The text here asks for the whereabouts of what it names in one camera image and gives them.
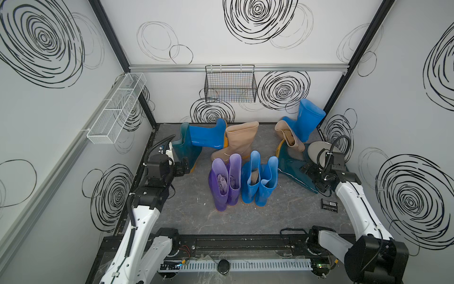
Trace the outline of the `purple rain boot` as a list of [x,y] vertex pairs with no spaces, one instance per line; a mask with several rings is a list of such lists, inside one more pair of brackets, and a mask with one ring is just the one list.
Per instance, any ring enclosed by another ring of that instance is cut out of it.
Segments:
[[229,157],[228,169],[228,205],[234,206],[238,203],[241,192],[241,166],[242,158],[239,154],[234,153]]
[[227,209],[229,192],[228,169],[224,161],[216,158],[209,173],[209,188],[214,198],[215,208],[222,212]]

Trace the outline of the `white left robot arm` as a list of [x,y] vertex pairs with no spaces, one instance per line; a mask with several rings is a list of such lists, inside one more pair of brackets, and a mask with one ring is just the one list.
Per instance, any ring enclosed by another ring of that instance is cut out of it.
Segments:
[[102,284],[149,284],[165,258],[179,250],[179,233],[173,228],[160,229],[146,247],[174,178],[189,173],[187,159],[175,159],[173,139],[160,140],[144,155],[142,174],[126,201],[130,222]]

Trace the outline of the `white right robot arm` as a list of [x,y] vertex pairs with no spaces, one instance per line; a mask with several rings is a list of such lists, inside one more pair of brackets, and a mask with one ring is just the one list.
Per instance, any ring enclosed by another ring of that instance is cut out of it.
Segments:
[[340,260],[355,284],[400,284],[409,259],[407,246],[395,240],[368,202],[359,177],[345,165],[345,155],[337,143],[313,142],[307,148],[310,166],[304,173],[316,189],[336,194],[352,222],[355,242],[350,243],[334,230],[313,226],[307,238],[312,253],[329,252]]

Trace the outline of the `blue rain boot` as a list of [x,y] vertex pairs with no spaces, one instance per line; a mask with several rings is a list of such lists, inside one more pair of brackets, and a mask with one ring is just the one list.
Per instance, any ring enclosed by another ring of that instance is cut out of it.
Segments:
[[227,122],[222,118],[217,119],[216,125],[212,128],[190,125],[191,142],[197,147],[224,149],[228,147],[228,138],[225,134],[227,127]]
[[268,159],[268,162],[261,165],[260,168],[260,182],[258,191],[255,195],[255,204],[258,207],[264,207],[273,190],[278,184],[278,167],[279,160],[276,156]]
[[301,99],[299,103],[299,112],[296,120],[289,117],[283,117],[288,126],[301,142],[307,142],[310,134],[325,118],[326,112],[316,106],[308,99]]
[[241,175],[242,201],[245,204],[250,204],[258,191],[261,179],[261,155],[258,151],[251,152],[249,161],[242,167]]

